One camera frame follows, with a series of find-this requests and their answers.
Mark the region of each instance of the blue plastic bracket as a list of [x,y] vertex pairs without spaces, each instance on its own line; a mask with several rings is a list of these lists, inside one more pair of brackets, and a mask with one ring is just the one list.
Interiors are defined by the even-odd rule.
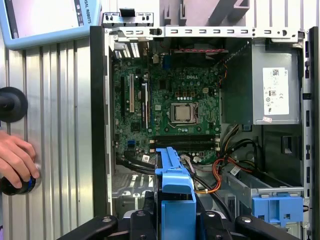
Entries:
[[270,224],[302,222],[304,220],[304,200],[300,196],[253,197],[252,215]]
[[190,200],[163,200],[161,202],[161,239],[196,239],[196,196],[188,170],[180,163],[172,147],[157,148],[161,153],[162,168],[155,174],[162,176],[162,192],[191,195]]

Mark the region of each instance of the aluminum panel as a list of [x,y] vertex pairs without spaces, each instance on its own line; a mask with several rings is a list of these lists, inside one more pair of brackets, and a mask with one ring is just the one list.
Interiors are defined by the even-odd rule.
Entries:
[[89,39],[26,51],[0,39],[0,61],[0,87],[29,103],[27,117],[1,129],[32,143],[41,169],[30,194],[2,196],[4,239],[55,240],[93,217]]
[[[9,86],[25,90],[25,61],[22,51],[8,51],[9,53]],[[10,124],[10,133],[17,137],[27,140],[27,133],[25,132],[26,118]],[[28,228],[27,222],[29,218],[29,210],[26,205],[29,202],[27,195],[16,195],[11,197],[11,204],[16,206],[12,208],[12,222],[21,226],[20,231],[12,231],[14,239],[27,239]]]

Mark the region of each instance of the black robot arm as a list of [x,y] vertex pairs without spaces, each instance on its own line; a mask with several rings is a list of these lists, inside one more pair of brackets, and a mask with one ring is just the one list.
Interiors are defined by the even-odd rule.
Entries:
[[[143,209],[132,213],[130,218],[118,221],[109,215],[95,217],[59,240],[102,240],[104,237],[108,240],[160,239],[157,222],[161,216],[154,214],[153,192],[147,192],[145,196]],[[197,201],[196,212],[197,240],[298,240],[283,229],[251,215],[239,216],[232,223],[222,219],[217,212],[204,210],[200,201]]]

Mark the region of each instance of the blue monitor frame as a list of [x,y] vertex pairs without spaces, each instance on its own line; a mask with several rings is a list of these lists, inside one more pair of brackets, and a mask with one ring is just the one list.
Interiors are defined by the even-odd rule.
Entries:
[[35,46],[63,42],[90,35],[90,26],[99,25],[99,20],[101,16],[101,0],[80,0],[79,3],[81,6],[81,13],[83,16],[83,26],[39,35],[13,38],[10,27],[10,21],[8,17],[8,11],[6,7],[6,0],[0,0],[0,27],[2,31],[4,45],[8,49],[19,50]]

